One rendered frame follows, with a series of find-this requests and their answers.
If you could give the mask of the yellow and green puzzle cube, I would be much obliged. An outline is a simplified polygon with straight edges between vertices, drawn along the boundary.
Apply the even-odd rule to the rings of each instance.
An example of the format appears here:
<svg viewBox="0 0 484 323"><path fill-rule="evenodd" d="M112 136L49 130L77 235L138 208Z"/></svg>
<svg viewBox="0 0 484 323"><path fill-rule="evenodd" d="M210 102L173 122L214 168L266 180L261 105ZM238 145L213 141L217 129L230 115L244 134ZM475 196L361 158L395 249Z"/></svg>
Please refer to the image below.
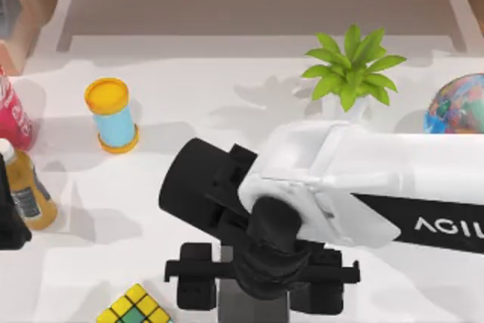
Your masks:
<svg viewBox="0 0 484 323"><path fill-rule="evenodd" d="M140 285L110 304L96 323L174 323L170 314Z"/></svg>

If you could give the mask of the orange juice bottle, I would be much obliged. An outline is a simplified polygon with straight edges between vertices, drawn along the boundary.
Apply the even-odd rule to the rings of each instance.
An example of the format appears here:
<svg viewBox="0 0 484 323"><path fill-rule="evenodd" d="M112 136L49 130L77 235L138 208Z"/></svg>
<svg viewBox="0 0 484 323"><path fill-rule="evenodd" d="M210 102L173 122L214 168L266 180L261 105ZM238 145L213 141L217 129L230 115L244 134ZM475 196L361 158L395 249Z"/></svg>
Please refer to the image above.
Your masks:
<svg viewBox="0 0 484 323"><path fill-rule="evenodd" d="M57 217L57 207L40 181L29 155L0 138L0 154L5 162L13 202L27 227L41 231Z"/></svg>

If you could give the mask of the yellow and blue can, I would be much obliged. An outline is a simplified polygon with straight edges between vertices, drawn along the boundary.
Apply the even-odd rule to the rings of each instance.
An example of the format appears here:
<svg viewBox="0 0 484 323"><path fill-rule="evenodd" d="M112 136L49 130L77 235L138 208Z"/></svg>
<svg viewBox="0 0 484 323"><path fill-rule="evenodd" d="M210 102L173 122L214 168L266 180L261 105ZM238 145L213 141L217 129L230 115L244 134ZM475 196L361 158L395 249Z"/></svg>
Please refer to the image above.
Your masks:
<svg viewBox="0 0 484 323"><path fill-rule="evenodd" d="M136 146L139 129L129 106L129 88L121 79L96 79L85 89L84 99L106 152L124 154Z"/></svg>

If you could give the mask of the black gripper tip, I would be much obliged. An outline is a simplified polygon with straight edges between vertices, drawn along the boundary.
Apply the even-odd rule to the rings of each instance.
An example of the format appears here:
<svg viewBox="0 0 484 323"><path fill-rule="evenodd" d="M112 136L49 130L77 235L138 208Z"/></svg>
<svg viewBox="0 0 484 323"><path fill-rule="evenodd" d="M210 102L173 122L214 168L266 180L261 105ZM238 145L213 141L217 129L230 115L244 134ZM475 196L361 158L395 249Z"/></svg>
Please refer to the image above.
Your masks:
<svg viewBox="0 0 484 323"><path fill-rule="evenodd" d="M31 231L13 202L5 161L0 154L0 251L20 250L31 239Z"/></svg>

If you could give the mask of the green plant in white pot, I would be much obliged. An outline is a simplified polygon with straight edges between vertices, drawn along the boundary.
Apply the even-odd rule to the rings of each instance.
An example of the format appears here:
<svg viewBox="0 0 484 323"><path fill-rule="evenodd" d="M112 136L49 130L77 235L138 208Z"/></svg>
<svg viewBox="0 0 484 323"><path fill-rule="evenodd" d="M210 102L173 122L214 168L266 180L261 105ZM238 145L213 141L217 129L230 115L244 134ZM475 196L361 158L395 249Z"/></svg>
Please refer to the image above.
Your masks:
<svg viewBox="0 0 484 323"><path fill-rule="evenodd" d="M321 112L329 120L358 122L363 119L372 100L388 106L390 92L397 86L383 72L406 62L399 54L390 54L382 46L385 29L361 34L357 24L349 26L343 45L333 36L315 34L319 46L305 56L319 60L302 74L304 79L315 79L311 100L321 102Z"/></svg>

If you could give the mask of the colourful globe ball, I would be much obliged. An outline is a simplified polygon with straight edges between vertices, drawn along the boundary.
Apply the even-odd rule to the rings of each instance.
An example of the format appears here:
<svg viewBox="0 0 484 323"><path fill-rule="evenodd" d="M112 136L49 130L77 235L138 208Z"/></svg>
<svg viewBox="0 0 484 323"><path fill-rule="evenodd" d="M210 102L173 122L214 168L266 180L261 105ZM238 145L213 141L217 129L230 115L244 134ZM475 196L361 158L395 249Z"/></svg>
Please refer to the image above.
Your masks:
<svg viewBox="0 0 484 323"><path fill-rule="evenodd" d="M446 83L434 95L423 118L430 134L484 134L484 73Z"/></svg>

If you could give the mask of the red bottle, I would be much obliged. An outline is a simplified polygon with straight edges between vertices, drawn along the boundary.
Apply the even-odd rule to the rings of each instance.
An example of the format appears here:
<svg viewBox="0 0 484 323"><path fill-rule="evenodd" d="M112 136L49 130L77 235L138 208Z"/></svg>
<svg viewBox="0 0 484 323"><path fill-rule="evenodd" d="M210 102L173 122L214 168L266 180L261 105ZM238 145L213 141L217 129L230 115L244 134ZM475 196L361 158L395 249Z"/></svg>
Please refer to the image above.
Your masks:
<svg viewBox="0 0 484 323"><path fill-rule="evenodd" d="M37 125L25 111L7 72L0 64L0 138L22 151L30 151Z"/></svg>

